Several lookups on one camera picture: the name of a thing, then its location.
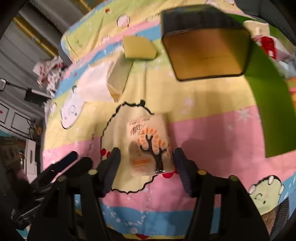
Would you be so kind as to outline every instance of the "bedsheet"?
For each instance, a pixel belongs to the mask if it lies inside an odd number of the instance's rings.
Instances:
[[[161,44],[159,12],[168,7],[205,3],[199,0],[105,1],[72,26],[62,46],[75,61],[64,75],[50,114],[43,150],[44,168],[74,150],[92,158],[94,167],[125,141],[106,135],[110,126],[123,129],[121,119],[143,111],[167,117],[170,149],[181,147],[187,158],[212,175],[236,175],[249,190],[260,214],[273,212],[296,189],[296,152],[265,158],[258,108],[245,76],[177,82]],[[232,0],[207,1],[222,10],[244,16]],[[63,128],[61,110],[73,95],[72,87],[90,66],[121,46],[123,35],[147,37],[157,48],[153,61],[134,61],[118,103],[85,102],[70,128]],[[271,27],[271,35],[281,38]],[[282,42],[286,49],[290,43]],[[266,58],[255,47],[252,61]],[[112,191],[101,200],[109,227],[133,239],[182,238],[188,228],[195,199],[183,190],[177,171],[145,179],[127,175],[121,162]],[[80,208],[79,196],[76,206]],[[219,199],[215,200],[211,232],[218,230]],[[287,216],[293,212],[286,211]],[[269,215],[266,223],[276,221]]]

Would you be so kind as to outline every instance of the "red polka dot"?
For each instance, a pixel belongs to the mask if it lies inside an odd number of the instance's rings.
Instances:
[[[106,149],[103,148],[103,149],[101,150],[101,156],[104,156],[105,154],[106,154]]]
[[[143,234],[136,234],[136,236],[140,239],[146,239],[149,238],[149,236],[143,235]]]
[[[172,177],[174,175],[174,173],[173,172],[170,172],[170,173],[165,173],[165,174],[163,174],[163,177],[165,177],[165,178],[170,178],[170,177]]]

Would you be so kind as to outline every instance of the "yellow stripe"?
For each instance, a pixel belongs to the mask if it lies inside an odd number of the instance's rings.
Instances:
[[[296,94],[292,94],[292,100],[296,101]]]
[[[116,20],[121,14],[130,16],[130,27],[137,25],[148,16],[155,15],[161,10],[175,6],[187,5],[188,0],[162,0],[162,1],[133,1],[134,3],[122,4],[121,1],[113,1],[90,16],[83,24],[78,26],[70,34],[63,37],[71,57],[77,61],[89,53],[94,47],[101,44],[101,39],[109,35],[115,37],[127,28],[118,28]],[[195,4],[202,4],[205,0],[194,0]]]
[[[80,209],[78,209],[78,208],[75,208],[75,212],[76,212],[77,214],[79,214],[80,216],[82,216],[82,212],[81,212],[81,210],[80,210]]]
[[[294,79],[288,80],[287,82],[288,88],[295,88],[296,87],[296,81]]]
[[[134,63],[135,69],[141,68],[141,65],[141,61]],[[244,76],[178,82],[168,73],[172,73],[169,66],[159,70],[150,69],[145,80],[144,71],[132,70],[119,102],[139,103],[140,99],[145,99],[146,107],[150,111],[166,113],[170,123],[255,105],[252,91]],[[119,105],[108,102],[86,103],[74,126],[66,130],[61,125],[60,109],[67,96],[68,93],[65,93],[55,100],[57,112],[47,126],[45,150],[90,140],[95,125],[95,136],[100,137]]]

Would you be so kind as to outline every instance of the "cartoon character print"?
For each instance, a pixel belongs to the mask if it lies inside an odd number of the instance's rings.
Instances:
[[[72,87],[72,91],[61,108],[61,123],[64,129],[69,129],[75,124],[84,107],[84,100],[76,94],[76,88],[77,86]]]
[[[102,44],[107,43],[110,39],[111,39],[110,35],[106,35],[101,39],[101,43]]]
[[[157,14],[154,14],[154,15],[150,15],[146,18],[146,22],[147,23],[150,23],[150,22],[153,22],[153,21],[156,21],[156,20],[159,20],[159,15],[160,13],[158,12]]]
[[[118,19],[116,20],[117,23],[117,27],[118,28],[126,28],[129,27],[130,24],[130,16],[126,15],[126,14],[122,14],[118,17]]]
[[[144,189],[146,183],[153,181],[152,175],[133,176],[127,144],[126,123],[130,120],[149,117],[151,112],[145,107],[145,101],[140,104],[129,104],[124,102],[117,107],[115,114],[110,118],[101,137],[101,160],[110,155],[114,147],[121,152],[121,161],[115,175],[112,190],[130,193]]]
[[[284,185],[277,176],[269,176],[249,188],[249,194],[260,215],[270,212],[278,204]]]

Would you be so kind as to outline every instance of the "red object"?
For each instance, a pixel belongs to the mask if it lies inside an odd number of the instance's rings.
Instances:
[[[63,68],[63,67],[65,67],[66,66],[66,64],[65,63],[58,63],[58,64],[56,64],[52,69],[55,69],[55,68]]]
[[[101,149],[101,156],[104,156],[106,154],[106,149]]]
[[[276,47],[275,47],[274,40],[272,38],[263,36],[263,37],[255,38],[255,41],[261,43],[261,48],[264,49],[265,53],[269,57],[272,57],[272,58],[276,59]]]
[[[146,239],[149,238],[149,236],[143,235],[143,234],[136,234],[136,236],[140,239]]]
[[[172,177],[174,175],[174,173],[173,172],[170,172],[170,173],[165,173],[165,174],[163,174],[163,177],[164,178],[170,178],[170,177]]]

